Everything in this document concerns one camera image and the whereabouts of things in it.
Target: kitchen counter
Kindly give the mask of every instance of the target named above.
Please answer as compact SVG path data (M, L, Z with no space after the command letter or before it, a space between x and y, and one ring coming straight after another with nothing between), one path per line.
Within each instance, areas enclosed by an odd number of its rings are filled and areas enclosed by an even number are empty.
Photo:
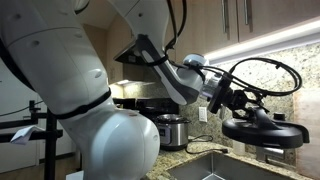
M227 148L229 150L229 153L227 153L226 156L290 177L292 179L311 180L310 178L301 176L293 171L289 171L284 168L279 168L273 165L256 161L254 159L254 155L251 155L251 154L247 154L245 156L237 156L232 152L232 148L228 148L219 144L215 144L211 142L200 142L200 143L197 142L197 143L190 143L188 145L188 150L191 152L203 151L203 150L212 149L212 148ZM185 150L176 151L176 152L160 151L153 169L147 173L147 175L143 178L143 180L174 180L175 178L168 173L169 169L184 165L206 154L208 153L192 155L192 154L186 153Z

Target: electrical outlet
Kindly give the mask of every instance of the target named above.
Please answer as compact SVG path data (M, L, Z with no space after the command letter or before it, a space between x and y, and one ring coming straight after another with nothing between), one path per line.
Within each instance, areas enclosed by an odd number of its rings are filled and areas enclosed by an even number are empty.
M207 107L199 107L199 121L208 122Z

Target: stainless steel sink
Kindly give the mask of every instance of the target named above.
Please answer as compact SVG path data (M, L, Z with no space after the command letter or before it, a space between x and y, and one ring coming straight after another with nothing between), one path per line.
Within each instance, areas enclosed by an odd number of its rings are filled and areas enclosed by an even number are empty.
M169 173L178 180L291 179L218 153L211 153L185 165L172 168Z

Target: sink faucet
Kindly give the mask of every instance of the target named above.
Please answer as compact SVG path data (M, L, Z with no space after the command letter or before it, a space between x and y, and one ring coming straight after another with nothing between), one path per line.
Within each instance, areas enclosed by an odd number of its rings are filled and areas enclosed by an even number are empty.
M269 163L268 156L284 159L284 150L275 148L256 147L257 161Z

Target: backsplash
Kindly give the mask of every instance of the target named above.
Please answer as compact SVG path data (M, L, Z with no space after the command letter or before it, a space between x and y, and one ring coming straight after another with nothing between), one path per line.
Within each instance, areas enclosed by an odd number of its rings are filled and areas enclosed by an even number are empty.
M302 88L320 87L320 44L312 44L303 47L284 50L261 57L278 60L293 67L298 71L303 79ZM235 62L221 64L218 67L229 70ZM255 86L274 90L285 91L293 87L292 78L284 73L283 70L277 70L275 66L266 65L258 61L249 61L239 65L233 73L240 79L249 82ZM124 97L169 97L161 83L155 83L147 86L132 85L124 88ZM274 112L286 114L286 119L293 120L293 102L292 95L284 97L266 97L264 99L265 107L270 110L270 116ZM218 114L208 113L208 122L198 121L198 107L206 107L208 102L198 99L197 102L180 106L180 114L191 120L189 134L199 136L202 134L211 134L214 136L214 142L231 147L232 141L225 137L221 132L222 120ZM231 118L230 111L227 111L225 118ZM255 147L246 146L246 151L255 153ZM285 163L295 165L295 151L286 150Z

